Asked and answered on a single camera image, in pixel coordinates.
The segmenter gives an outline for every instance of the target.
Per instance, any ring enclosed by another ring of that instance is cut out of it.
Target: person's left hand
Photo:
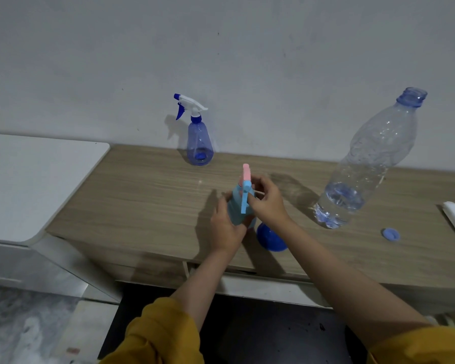
[[[231,198],[232,192],[227,192],[221,196],[214,209],[211,217],[211,247],[212,251],[227,251],[234,256],[255,216],[249,215],[242,224],[234,226],[228,214],[228,202]]]

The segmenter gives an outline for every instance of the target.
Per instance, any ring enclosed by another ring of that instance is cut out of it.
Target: yellow sleeve
[[[124,341],[100,364],[198,364],[200,337],[194,320],[178,301],[159,298],[127,327]]]
[[[455,328],[426,327],[374,345],[367,364],[455,364]]]

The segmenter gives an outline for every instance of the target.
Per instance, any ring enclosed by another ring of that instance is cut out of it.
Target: blue spray bottle
[[[248,204],[248,193],[255,195],[255,191],[251,187],[251,170],[248,164],[244,164],[243,174],[239,183],[232,190],[232,198],[227,204],[227,213],[234,226],[240,225],[246,216],[253,214],[253,209]],[[256,219],[253,219],[249,228],[255,227],[255,223]]]
[[[202,122],[201,111],[207,111],[207,107],[202,106],[192,98],[174,94],[178,101],[178,114],[176,120],[184,114],[185,110],[191,112],[191,123],[188,129],[187,138],[187,158],[195,166],[207,165],[214,155],[211,139],[207,132],[206,125]]]

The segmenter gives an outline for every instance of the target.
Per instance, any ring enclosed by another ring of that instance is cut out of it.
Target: wooden table
[[[455,231],[439,209],[444,201],[455,202],[455,172],[393,168],[349,225],[328,230],[313,221],[312,207],[334,163],[216,153],[209,165],[197,167],[178,150],[114,146],[48,232],[71,241],[113,275],[132,279],[148,272],[167,283],[181,269],[169,261],[200,262],[206,256],[212,209],[235,186],[243,163],[278,184],[298,224],[374,280],[403,295],[455,292]],[[387,227],[397,229],[401,241],[386,241],[380,232]],[[290,251],[268,252],[254,235],[230,267],[308,279]]]

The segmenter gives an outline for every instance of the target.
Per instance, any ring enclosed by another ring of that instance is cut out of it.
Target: marble floor
[[[81,364],[50,357],[79,300],[0,287],[0,364]]]

